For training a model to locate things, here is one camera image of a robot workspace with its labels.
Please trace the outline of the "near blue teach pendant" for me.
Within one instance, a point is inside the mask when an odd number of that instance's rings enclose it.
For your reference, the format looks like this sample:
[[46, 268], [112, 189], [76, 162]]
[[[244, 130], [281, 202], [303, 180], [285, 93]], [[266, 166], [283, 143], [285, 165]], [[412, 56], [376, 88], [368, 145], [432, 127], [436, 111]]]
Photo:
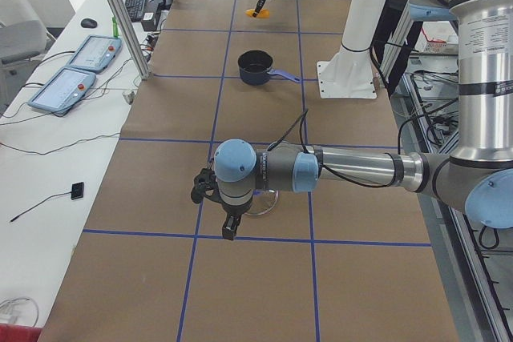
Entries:
[[29, 100], [29, 107], [64, 116], [95, 84], [96, 74], [74, 67], [62, 67]]

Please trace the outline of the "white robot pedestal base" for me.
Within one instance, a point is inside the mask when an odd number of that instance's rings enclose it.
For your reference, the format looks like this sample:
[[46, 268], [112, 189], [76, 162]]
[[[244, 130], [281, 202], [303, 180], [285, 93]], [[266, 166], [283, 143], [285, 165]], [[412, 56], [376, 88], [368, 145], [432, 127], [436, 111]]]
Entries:
[[375, 99], [370, 48], [386, 0], [351, 0], [339, 51], [317, 64], [323, 99]]

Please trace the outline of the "far blue teach pendant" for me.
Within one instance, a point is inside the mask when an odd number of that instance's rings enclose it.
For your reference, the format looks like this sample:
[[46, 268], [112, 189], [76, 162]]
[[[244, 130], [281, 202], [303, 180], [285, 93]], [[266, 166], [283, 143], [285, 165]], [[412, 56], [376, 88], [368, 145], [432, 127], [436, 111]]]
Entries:
[[90, 34], [74, 52], [67, 65], [99, 74], [110, 66], [121, 47], [121, 38]]

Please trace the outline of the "small black square sensor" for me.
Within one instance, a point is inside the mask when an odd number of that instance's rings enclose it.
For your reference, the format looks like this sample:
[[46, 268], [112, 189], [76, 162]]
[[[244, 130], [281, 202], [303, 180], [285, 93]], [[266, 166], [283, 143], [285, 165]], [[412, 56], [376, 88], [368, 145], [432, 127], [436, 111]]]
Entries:
[[71, 185], [71, 200], [81, 199], [84, 196], [84, 182], [77, 182]]

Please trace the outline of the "glass pot lid blue knob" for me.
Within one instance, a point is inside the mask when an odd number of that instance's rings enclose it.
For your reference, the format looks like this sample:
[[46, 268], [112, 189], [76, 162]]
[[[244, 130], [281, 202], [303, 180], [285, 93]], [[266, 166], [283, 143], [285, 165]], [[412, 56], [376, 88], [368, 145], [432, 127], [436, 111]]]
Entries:
[[255, 190], [252, 194], [251, 207], [245, 214], [256, 217], [269, 213], [276, 206], [278, 197], [278, 191]]

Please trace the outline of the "aluminium frame post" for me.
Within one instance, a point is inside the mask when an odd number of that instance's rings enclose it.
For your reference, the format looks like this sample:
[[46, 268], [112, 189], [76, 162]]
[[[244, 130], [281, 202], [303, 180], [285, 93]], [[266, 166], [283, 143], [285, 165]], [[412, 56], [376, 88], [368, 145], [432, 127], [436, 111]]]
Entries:
[[127, 46], [131, 58], [135, 63], [135, 67], [139, 72], [139, 76], [142, 80], [149, 78], [150, 69], [147, 64], [146, 58], [143, 56], [143, 52], [139, 45], [139, 40], [136, 36], [132, 22], [129, 18], [128, 12], [124, 5], [123, 0], [107, 0], [111, 11], [117, 21], [118, 28], [122, 33], [122, 38]]

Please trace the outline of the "grey office chair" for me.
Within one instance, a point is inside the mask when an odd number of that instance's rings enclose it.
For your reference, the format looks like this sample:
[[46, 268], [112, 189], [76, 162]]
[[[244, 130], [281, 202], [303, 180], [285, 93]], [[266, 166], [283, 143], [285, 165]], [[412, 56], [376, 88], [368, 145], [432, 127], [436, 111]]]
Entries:
[[46, 28], [39, 20], [1, 25], [1, 81], [10, 64], [41, 54], [46, 41]]

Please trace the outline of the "yellow corn cob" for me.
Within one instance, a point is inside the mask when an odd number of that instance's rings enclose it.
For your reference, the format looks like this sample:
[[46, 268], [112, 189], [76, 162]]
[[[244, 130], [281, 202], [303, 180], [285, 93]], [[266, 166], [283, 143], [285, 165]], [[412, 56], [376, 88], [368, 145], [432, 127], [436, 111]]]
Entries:
[[269, 18], [270, 12], [268, 9], [262, 9], [257, 11], [256, 9], [249, 9], [245, 11], [245, 14], [250, 18]]

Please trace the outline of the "black computer keyboard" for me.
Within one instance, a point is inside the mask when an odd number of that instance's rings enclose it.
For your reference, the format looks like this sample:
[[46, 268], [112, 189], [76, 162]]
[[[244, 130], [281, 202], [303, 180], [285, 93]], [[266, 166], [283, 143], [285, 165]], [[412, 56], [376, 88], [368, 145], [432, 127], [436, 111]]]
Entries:
[[146, 0], [125, 0], [125, 8], [132, 22], [143, 18]]

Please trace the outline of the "black computer mouse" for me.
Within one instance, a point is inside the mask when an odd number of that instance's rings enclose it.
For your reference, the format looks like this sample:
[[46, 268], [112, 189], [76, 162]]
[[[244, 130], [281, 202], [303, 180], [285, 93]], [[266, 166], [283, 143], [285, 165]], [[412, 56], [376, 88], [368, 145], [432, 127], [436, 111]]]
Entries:
[[84, 18], [80, 22], [80, 25], [82, 28], [95, 29], [97, 27], [98, 23], [92, 18]]

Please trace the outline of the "green bottle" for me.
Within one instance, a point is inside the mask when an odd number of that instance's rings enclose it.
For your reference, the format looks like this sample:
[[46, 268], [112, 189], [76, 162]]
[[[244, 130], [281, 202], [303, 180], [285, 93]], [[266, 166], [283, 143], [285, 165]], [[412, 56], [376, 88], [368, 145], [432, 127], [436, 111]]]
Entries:
[[111, 23], [112, 23], [112, 35], [114, 38], [118, 38], [119, 37], [119, 28], [118, 28], [118, 23], [117, 23], [115, 16], [113, 16], [111, 18]]

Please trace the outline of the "blue teach pendant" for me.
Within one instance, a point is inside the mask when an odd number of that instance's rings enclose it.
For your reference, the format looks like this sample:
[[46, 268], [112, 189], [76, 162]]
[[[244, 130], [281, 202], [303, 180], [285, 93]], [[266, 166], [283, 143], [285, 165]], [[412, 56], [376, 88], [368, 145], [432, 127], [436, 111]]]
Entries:
[[29, 100], [29, 107], [64, 116], [95, 84], [96, 74], [74, 67], [62, 67]]
[[121, 38], [90, 34], [74, 52], [67, 65], [99, 74], [110, 66], [121, 47]]

